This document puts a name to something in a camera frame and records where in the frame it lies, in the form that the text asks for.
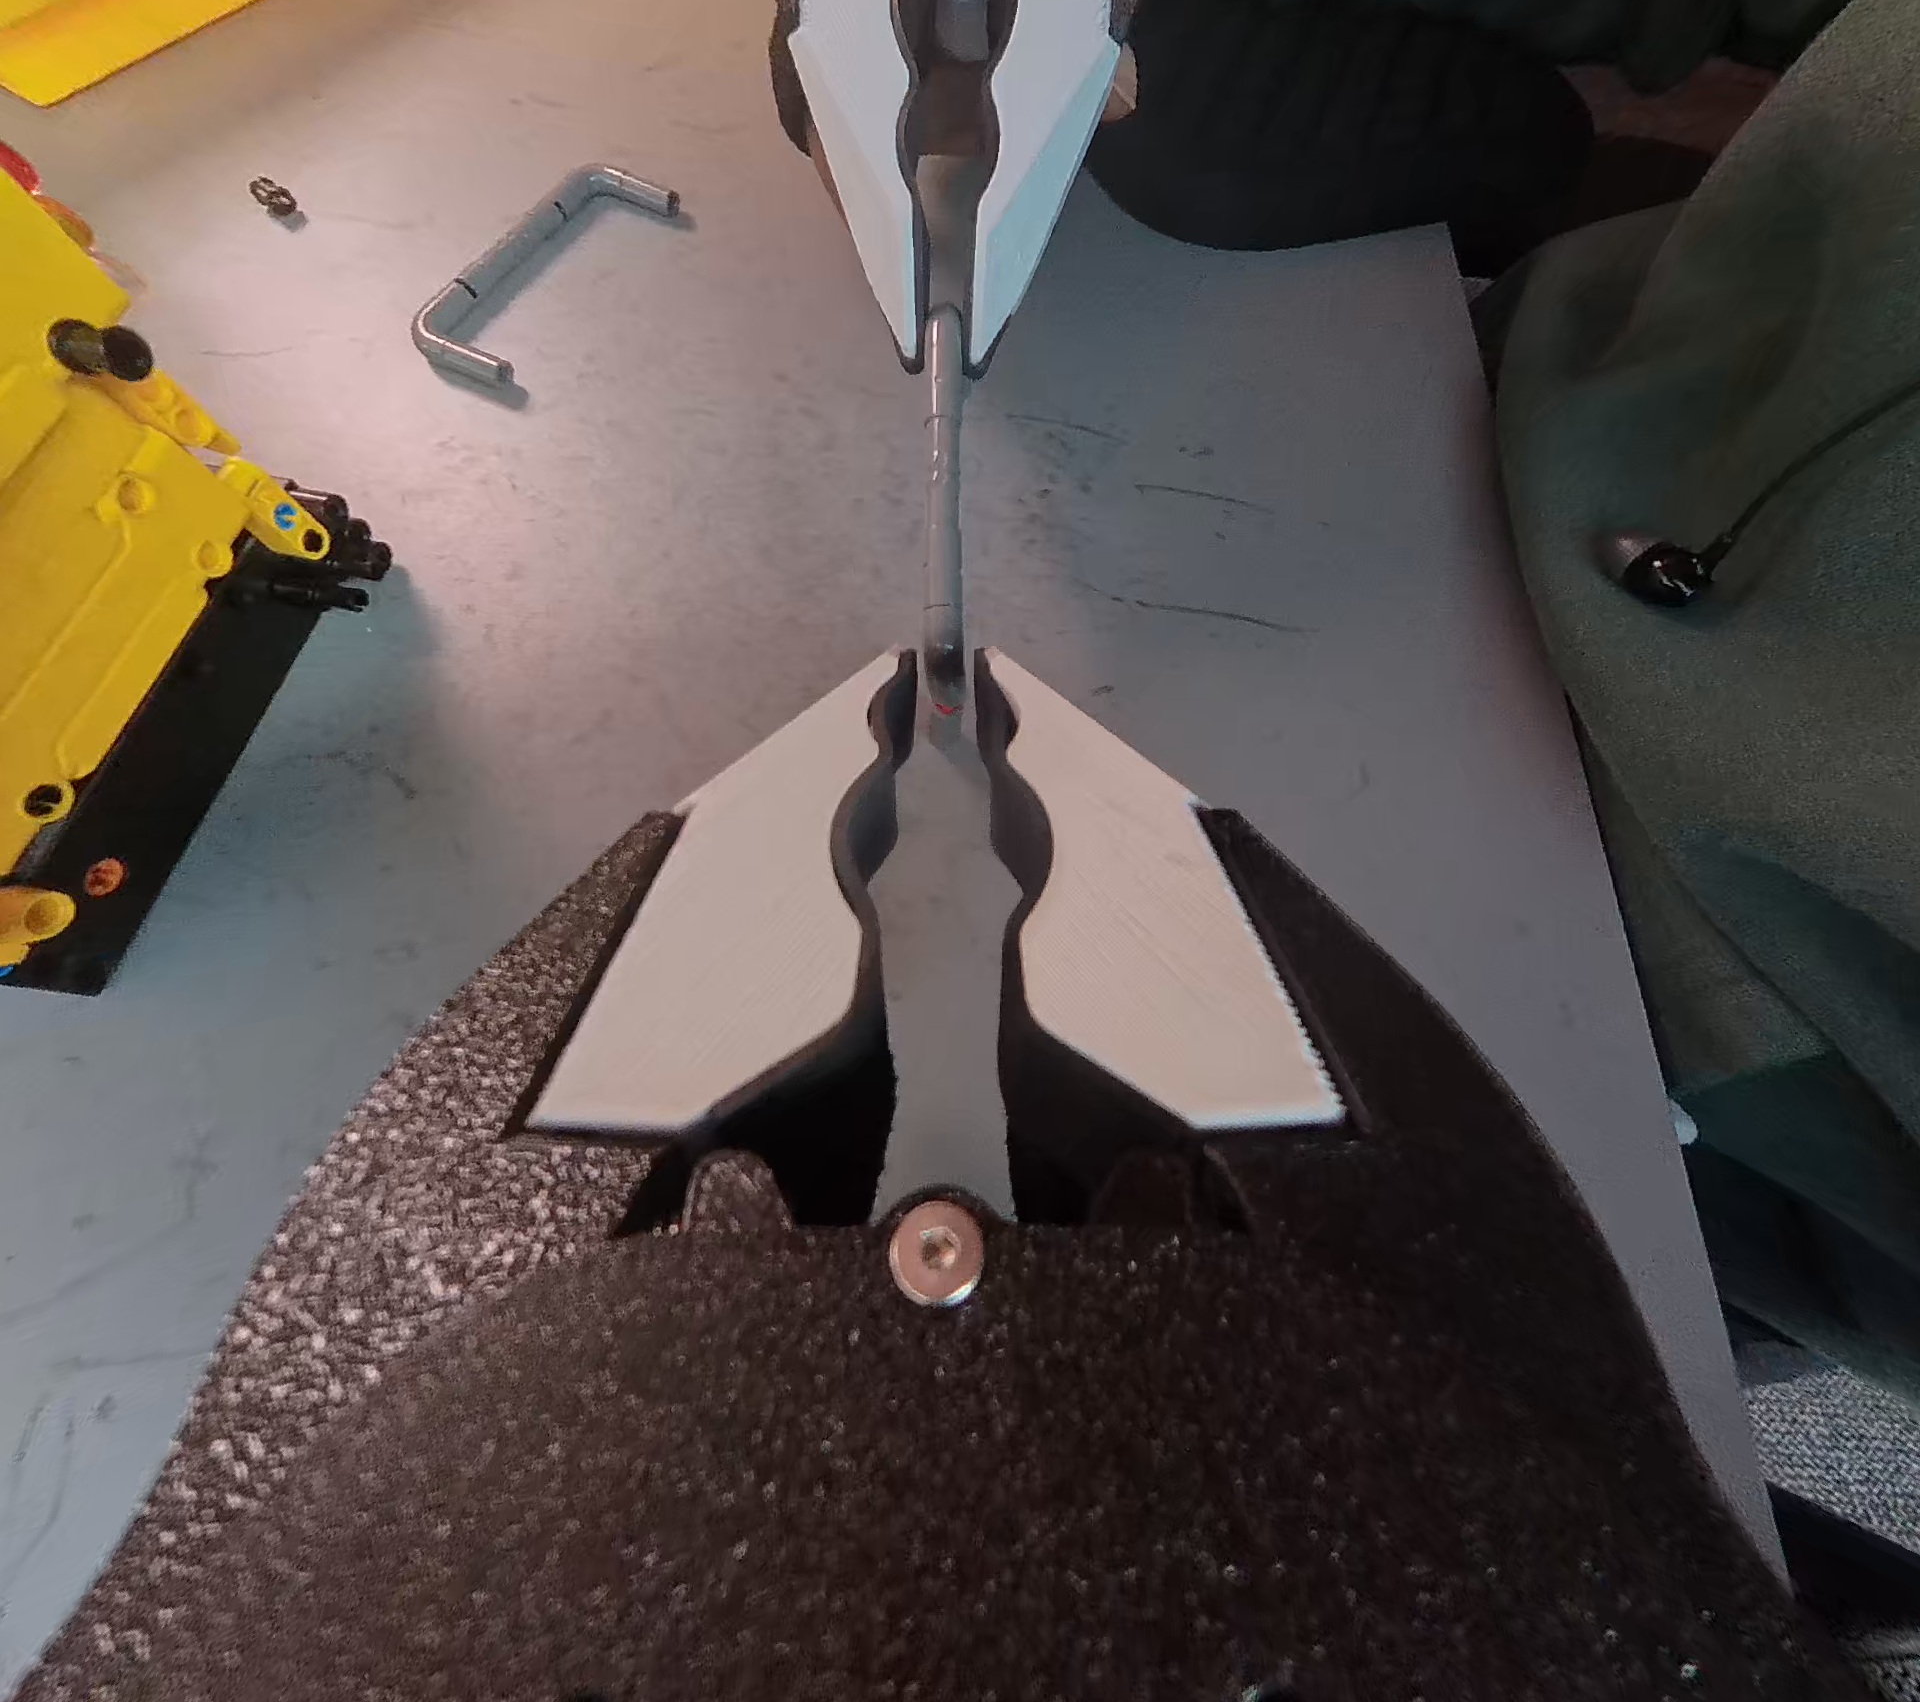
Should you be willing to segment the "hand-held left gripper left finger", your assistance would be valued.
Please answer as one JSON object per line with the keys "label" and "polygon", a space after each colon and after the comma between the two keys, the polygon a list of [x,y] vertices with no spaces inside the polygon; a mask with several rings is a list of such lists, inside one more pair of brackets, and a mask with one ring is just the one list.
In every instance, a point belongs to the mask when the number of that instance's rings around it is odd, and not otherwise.
{"label": "hand-held left gripper left finger", "polygon": [[901,1091],[872,880],[917,712],[918,659],[886,651],[664,816],[524,1092],[528,1135],[646,1156],[623,1230],[724,1153],[800,1227],[871,1220]]}

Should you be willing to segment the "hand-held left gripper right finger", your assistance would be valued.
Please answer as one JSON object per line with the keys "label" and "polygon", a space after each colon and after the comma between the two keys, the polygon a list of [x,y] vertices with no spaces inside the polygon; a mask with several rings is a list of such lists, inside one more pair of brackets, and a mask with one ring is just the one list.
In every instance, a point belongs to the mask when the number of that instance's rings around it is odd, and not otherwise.
{"label": "hand-held left gripper right finger", "polygon": [[974,737],[1020,892],[997,1037],[1017,1218],[1084,1227],[1137,1163],[1196,1185],[1223,1141],[1343,1135],[1216,815],[1003,651],[974,654]]}

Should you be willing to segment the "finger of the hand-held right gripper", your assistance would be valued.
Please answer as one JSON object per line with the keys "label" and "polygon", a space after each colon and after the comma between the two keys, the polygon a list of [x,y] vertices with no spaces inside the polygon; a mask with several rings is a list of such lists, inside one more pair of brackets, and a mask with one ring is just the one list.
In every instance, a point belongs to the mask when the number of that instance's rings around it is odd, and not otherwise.
{"label": "finger of the hand-held right gripper", "polygon": [[968,367],[994,359],[1044,259],[1108,103],[1114,0],[998,0],[985,103],[993,166],[972,218]]}
{"label": "finger of the hand-held right gripper", "polygon": [[796,0],[786,48],[821,156],[901,365],[925,367],[929,233],[908,147],[930,0]]}

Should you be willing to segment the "grey bent lego tube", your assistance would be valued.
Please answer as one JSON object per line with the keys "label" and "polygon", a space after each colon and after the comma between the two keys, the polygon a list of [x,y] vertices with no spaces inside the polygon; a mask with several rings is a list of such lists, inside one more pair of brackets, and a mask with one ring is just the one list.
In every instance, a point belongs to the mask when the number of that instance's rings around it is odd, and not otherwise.
{"label": "grey bent lego tube", "polygon": [[468,340],[468,324],[492,305],[511,299],[526,270],[570,238],[599,204],[617,203],[661,225],[683,218],[684,197],[615,164],[569,170],[533,208],[522,212],[483,254],[441,285],[413,314],[411,340],[418,356],[442,376],[489,393],[516,383],[514,365]]}
{"label": "grey bent lego tube", "polygon": [[962,427],[972,386],[968,301],[987,164],[981,156],[929,155],[918,169],[927,220],[925,320],[925,606],[921,627],[927,701],[964,704]]}

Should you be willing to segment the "yellow lego robot model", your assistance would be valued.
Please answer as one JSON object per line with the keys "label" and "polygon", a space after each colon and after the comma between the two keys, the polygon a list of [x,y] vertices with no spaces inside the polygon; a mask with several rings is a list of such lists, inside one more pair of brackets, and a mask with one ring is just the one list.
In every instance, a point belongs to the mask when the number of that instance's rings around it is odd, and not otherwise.
{"label": "yellow lego robot model", "polygon": [[392,551],[163,372],[4,147],[3,982],[101,996],[327,615]]}

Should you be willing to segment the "person's right hand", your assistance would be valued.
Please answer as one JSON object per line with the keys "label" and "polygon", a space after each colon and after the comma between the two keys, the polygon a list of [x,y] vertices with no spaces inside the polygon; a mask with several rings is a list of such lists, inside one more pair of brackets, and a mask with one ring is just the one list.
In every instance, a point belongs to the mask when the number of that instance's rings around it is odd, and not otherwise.
{"label": "person's right hand", "polygon": [[821,131],[807,103],[798,65],[792,56],[788,37],[782,34],[778,27],[771,34],[769,65],[773,94],[780,117],[780,131],[803,155],[809,156],[823,189],[834,203],[834,208],[840,208],[843,199],[839,183],[834,179]]}

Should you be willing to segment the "black hoodie drawstring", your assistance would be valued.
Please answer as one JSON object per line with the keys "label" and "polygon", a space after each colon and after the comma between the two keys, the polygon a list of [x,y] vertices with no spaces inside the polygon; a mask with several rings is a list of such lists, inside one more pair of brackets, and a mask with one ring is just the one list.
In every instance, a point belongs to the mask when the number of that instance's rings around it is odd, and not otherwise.
{"label": "black hoodie drawstring", "polygon": [[1725,529],[1703,546],[1685,546],[1677,541],[1640,532],[1616,532],[1596,542],[1601,569],[1611,583],[1630,594],[1635,600],[1659,611],[1685,611],[1706,597],[1719,571],[1758,527],[1762,516],[1780,502],[1795,487],[1809,478],[1822,462],[1837,457],[1908,409],[1918,398],[1918,376],[1896,384],[1839,427],[1824,433],[1787,467],[1780,467],[1767,484],[1756,490]]}

